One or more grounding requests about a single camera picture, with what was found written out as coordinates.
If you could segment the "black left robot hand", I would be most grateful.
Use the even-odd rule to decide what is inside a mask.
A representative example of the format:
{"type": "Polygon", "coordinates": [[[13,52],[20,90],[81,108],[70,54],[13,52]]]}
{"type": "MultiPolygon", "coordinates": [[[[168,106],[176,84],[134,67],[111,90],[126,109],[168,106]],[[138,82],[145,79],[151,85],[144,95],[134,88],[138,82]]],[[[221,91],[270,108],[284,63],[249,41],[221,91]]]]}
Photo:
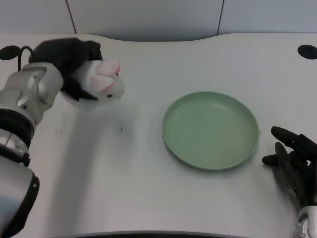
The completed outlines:
{"type": "Polygon", "coordinates": [[[61,73],[64,84],[62,92],[70,98],[79,101],[82,99],[96,100],[75,81],[72,74],[85,62],[102,60],[100,43],[95,41],[82,41],[78,38],[60,38],[46,40],[38,44],[31,55],[29,63],[46,62],[53,64],[61,73]]]}

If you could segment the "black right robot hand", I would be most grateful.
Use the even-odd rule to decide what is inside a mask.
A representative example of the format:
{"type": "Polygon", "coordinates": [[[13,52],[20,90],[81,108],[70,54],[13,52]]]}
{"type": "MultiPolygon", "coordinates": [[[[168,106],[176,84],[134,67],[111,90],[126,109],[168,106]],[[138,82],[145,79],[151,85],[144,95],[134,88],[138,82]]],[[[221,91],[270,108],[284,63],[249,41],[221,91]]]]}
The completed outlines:
{"type": "Polygon", "coordinates": [[[288,189],[294,191],[301,206],[317,204],[317,144],[303,134],[274,126],[278,139],[275,154],[262,158],[267,166],[277,167],[288,189]]]}

